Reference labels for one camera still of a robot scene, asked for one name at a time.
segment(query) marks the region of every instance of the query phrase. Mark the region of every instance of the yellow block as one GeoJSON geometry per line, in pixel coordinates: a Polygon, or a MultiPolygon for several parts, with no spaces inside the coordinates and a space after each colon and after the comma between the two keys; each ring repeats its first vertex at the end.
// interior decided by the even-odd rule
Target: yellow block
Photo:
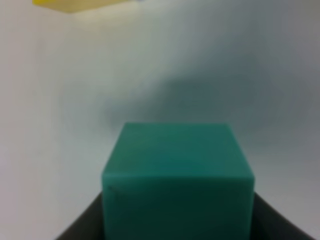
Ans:
{"type": "Polygon", "coordinates": [[[65,13],[75,13],[128,1],[130,0],[33,0],[33,4],[65,13]]]}

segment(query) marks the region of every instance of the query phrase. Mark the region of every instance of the teal cube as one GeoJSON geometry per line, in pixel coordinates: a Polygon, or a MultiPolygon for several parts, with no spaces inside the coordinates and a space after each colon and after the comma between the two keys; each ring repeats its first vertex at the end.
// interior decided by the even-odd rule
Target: teal cube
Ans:
{"type": "Polygon", "coordinates": [[[248,240],[254,175],[226,124],[127,123],[102,174],[108,240],[248,240]]]}

